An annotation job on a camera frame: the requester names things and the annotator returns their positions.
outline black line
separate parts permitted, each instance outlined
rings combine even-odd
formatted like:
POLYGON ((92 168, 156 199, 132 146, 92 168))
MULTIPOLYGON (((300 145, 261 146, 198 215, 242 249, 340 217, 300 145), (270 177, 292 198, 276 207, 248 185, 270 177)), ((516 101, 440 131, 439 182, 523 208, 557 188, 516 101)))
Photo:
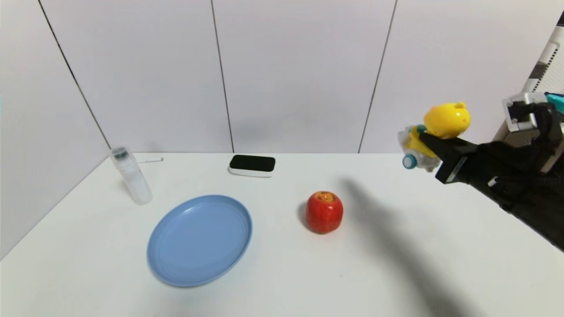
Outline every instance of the black line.
POLYGON ((368 106, 368 114, 366 115, 366 122, 364 123, 364 130, 362 130, 362 137, 360 138, 360 145, 358 146, 358 153, 360 153, 360 148, 362 148, 362 141, 364 140, 364 134, 366 133, 366 126, 368 125, 368 118, 370 117, 370 110, 372 109, 372 104, 374 103, 374 94, 376 93, 376 86, 378 85, 378 80, 380 79, 380 72, 382 71, 382 64, 384 63, 384 55, 386 55, 387 42, 390 39, 391 26, 394 22, 395 8, 398 6, 398 0, 395 0, 394 10, 391 12, 390 26, 388 27, 388 34, 386 35, 386 42, 384 43, 384 51, 382 52, 382 58, 380 59, 380 67, 378 68, 378 74, 376 75, 376 82, 374 83, 374 90, 372 90, 372 97, 370 99, 370 105, 368 106))
POLYGON ((225 90, 225 78, 223 76, 223 64, 221 63, 221 52, 219 50, 219 37, 217 36, 217 24, 215 23, 215 10, 213 8, 213 0, 211 2, 211 15, 213 16, 213 27, 215 29, 215 41, 217 43, 217 55, 219 56, 219 69, 221 70, 221 81, 223 83, 223 96, 225 97, 225 109, 227 110, 227 124, 229 125, 229 136, 231 137, 231 150, 235 153, 233 145, 233 132, 231 132, 231 119, 229 118, 229 106, 227 105, 227 91, 225 90))
POLYGON ((88 101, 86 101, 86 97, 84 97, 84 93, 82 92, 82 89, 80 88, 80 85, 78 84, 78 81, 76 80, 76 77, 74 76, 74 73, 72 72, 71 66, 69 65, 69 62, 67 61, 67 57, 65 56, 65 53, 63 53, 63 49, 61 49, 61 44, 59 44, 59 40, 57 39, 57 36, 55 35, 55 32, 53 31, 53 27, 51 26, 51 23, 49 22, 49 19, 47 18, 47 14, 45 13, 45 9, 43 8, 43 4, 41 3, 41 0, 37 0, 37 2, 39 2, 39 6, 41 7, 41 11, 43 11, 43 16, 45 17, 45 20, 47 21, 47 25, 49 25, 49 28, 51 29, 51 33, 53 34, 53 37, 55 38, 55 42, 57 43, 57 46, 59 47, 59 51, 61 52, 61 55, 63 56, 63 59, 65 60, 65 63, 67 64, 67 68, 69 69, 70 75, 72 76, 74 83, 78 87, 78 91, 82 95, 82 99, 84 100, 84 103, 86 103, 86 106, 88 107, 88 110, 90 111, 90 114, 92 115, 92 118, 94 118, 94 122, 96 122, 96 126, 98 127, 98 130, 100 130, 100 133, 102 134, 102 137, 104 138, 104 141, 106 142, 106 145, 108 146, 108 148, 112 148, 111 146, 109 146, 108 139, 105 137, 104 132, 102 131, 100 125, 98 124, 98 120, 96 120, 96 117, 94 116, 94 113, 92 112, 92 109, 90 108, 90 105, 88 104, 88 101))

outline plate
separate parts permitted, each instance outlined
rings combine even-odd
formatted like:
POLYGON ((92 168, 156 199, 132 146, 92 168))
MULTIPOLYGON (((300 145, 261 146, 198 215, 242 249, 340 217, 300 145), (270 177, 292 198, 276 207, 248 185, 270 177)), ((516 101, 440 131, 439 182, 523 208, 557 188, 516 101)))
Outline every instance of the plate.
POLYGON ((243 204, 221 195, 201 196, 171 210, 147 246, 153 274, 177 287, 196 287, 227 273, 245 253, 253 222, 243 204))

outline apple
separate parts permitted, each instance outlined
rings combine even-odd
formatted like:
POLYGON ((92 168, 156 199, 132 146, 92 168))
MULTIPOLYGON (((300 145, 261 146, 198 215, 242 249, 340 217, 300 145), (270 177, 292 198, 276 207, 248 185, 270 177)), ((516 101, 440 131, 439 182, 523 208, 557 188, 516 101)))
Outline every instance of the apple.
POLYGON ((332 192, 316 192, 307 200, 306 222, 311 230, 326 234, 339 227, 343 219, 343 204, 332 192))

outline clear plastic bottle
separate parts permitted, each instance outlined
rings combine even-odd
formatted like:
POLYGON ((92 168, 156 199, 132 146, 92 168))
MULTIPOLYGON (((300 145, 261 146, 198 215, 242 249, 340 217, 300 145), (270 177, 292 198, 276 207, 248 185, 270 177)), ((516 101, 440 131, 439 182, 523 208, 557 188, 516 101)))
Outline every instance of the clear plastic bottle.
POLYGON ((125 146, 114 148, 110 151, 109 156, 124 178, 127 189, 129 189, 135 203, 144 205, 150 202, 153 199, 153 194, 129 148, 125 146))

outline table surface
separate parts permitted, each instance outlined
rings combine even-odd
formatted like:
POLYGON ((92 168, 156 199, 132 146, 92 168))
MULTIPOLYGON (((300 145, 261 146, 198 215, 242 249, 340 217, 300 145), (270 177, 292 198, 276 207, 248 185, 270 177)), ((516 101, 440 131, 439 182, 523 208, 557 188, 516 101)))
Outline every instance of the table surface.
POLYGON ((405 170, 401 155, 272 156, 263 179, 229 174, 232 154, 137 154, 164 158, 141 164, 145 206, 106 160, 0 263, 2 316, 564 315, 564 255, 473 188, 405 170), (301 218, 318 190, 344 204, 327 235, 301 218), (212 283, 163 284, 149 236, 207 194, 249 209, 249 248, 212 283))

